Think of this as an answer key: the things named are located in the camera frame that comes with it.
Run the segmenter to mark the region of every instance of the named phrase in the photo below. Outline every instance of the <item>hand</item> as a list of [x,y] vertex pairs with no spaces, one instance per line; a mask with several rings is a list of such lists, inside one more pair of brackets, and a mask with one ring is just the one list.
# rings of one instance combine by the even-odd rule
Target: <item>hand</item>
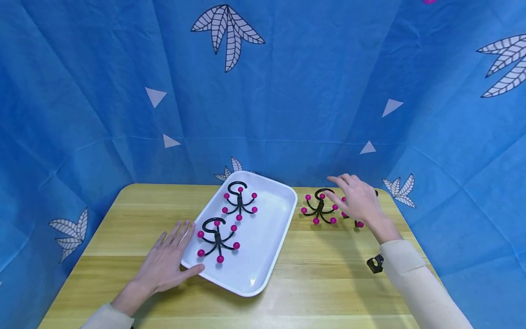
[[201,273],[205,269],[202,264],[184,272],[179,269],[183,252],[194,234],[194,229],[195,224],[192,223],[188,227],[186,221],[182,226],[181,222],[178,222],[168,236],[163,232],[146,256],[139,273],[113,300],[112,307],[133,317],[153,294],[174,288]]
[[203,264],[198,264],[184,272],[179,269],[186,246],[194,235],[195,223],[190,227],[188,224],[186,221],[181,226],[181,222],[177,222],[168,236],[166,232],[161,234],[134,280],[149,286],[153,293],[158,293],[177,287],[205,269]]
[[349,217],[366,223],[378,243],[402,239],[395,224],[380,208],[374,188],[356,175],[343,174],[338,177],[329,176],[327,179],[342,189],[346,200],[342,201],[331,191],[325,191],[325,195]]
[[369,225],[370,221],[385,217],[375,189],[362,182],[356,175],[343,174],[339,177],[329,176],[327,179],[341,188],[346,201],[342,201],[331,191],[325,191],[325,195],[352,219]]

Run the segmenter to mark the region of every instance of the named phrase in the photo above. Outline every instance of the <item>wrist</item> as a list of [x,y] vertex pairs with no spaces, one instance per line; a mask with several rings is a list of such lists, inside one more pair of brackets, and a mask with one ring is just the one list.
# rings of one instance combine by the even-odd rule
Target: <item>wrist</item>
[[154,290],[148,285],[134,278],[112,301],[112,307],[129,317],[133,317],[154,293]]

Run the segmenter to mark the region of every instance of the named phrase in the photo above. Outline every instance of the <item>left hand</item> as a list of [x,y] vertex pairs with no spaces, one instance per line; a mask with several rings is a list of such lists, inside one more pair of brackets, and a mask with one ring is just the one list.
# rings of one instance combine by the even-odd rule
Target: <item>left hand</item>
[[194,230],[195,223],[189,226],[189,222],[186,221],[184,224],[177,222],[168,236],[163,232],[146,256],[134,281],[140,282],[154,294],[172,289],[186,279],[201,273],[205,269],[203,264],[183,272],[179,269],[181,258]]

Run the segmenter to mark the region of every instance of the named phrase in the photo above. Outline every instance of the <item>white triangle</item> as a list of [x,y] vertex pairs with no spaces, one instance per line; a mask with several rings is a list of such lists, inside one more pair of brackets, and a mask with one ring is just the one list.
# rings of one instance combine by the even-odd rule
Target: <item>white triangle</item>
[[362,152],[360,152],[360,154],[371,153],[371,152],[376,152],[376,149],[371,144],[371,141],[368,141],[367,144],[365,144],[365,146],[363,147]]
[[388,115],[389,113],[393,112],[394,110],[396,110],[397,108],[402,106],[402,104],[403,104],[403,102],[395,101],[394,99],[389,99],[387,101],[386,108],[383,109],[382,117],[384,117],[384,116]]
[[166,136],[165,134],[163,134],[163,140],[164,140],[164,142],[165,142],[165,148],[169,148],[169,147],[172,147],[172,146],[181,145],[180,142],[176,141],[176,140],[173,139],[173,138],[170,138],[170,137]]
[[144,88],[146,89],[146,93],[148,94],[148,97],[150,98],[151,104],[154,106],[154,108],[159,105],[159,103],[163,100],[164,96],[166,96],[166,92],[162,92],[155,89],[150,88]]

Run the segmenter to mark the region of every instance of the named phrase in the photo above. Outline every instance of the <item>wood grain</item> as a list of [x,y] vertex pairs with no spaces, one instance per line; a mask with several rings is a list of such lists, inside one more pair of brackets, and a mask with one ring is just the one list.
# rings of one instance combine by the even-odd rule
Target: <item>wood grain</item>
[[[123,189],[39,328],[79,328],[135,275],[160,233],[176,221],[195,219],[218,188],[133,184]],[[312,225],[312,218],[299,210],[316,188],[295,190],[297,209],[260,295],[239,297],[194,277],[154,296],[137,314],[134,327],[418,328],[386,276],[373,275],[365,264],[379,252],[371,232],[358,231],[352,220],[341,218],[337,225]],[[424,256],[392,198],[378,192],[383,210]]]

